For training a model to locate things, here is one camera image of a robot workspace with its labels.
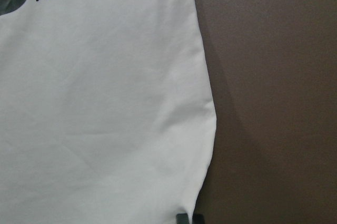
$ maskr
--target brown table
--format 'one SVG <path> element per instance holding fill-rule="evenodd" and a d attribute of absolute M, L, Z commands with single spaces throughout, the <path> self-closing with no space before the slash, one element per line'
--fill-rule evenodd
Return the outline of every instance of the brown table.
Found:
<path fill-rule="evenodd" d="M 206 224 L 337 223 L 337 0 L 196 0 L 214 102 Z"/>

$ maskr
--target white cloth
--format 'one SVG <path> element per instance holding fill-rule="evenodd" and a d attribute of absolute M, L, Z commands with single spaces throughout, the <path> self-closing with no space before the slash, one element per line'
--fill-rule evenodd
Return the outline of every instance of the white cloth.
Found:
<path fill-rule="evenodd" d="M 0 16 L 0 222 L 174 224 L 215 111 L 194 0 L 27 0 Z"/>

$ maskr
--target white t-shirt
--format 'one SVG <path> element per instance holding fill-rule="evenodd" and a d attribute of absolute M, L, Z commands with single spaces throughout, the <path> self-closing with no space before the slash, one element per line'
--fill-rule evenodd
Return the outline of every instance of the white t-shirt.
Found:
<path fill-rule="evenodd" d="M 27 0 L 0 16 L 0 222 L 174 224 L 215 111 L 194 0 Z"/>

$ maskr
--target white fabric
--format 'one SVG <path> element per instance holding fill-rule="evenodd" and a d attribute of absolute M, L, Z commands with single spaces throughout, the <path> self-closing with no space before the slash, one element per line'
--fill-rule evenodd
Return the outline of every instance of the white fabric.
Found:
<path fill-rule="evenodd" d="M 0 16 L 0 222 L 191 218 L 215 112 L 194 0 L 27 0 Z"/>

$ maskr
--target brown surface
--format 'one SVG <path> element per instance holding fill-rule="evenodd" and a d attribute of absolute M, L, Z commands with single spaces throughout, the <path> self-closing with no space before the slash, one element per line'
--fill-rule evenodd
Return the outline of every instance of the brown surface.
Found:
<path fill-rule="evenodd" d="M 196 0 L 217 111 L 206 224 L 337 223 L 337 0 Z"/>

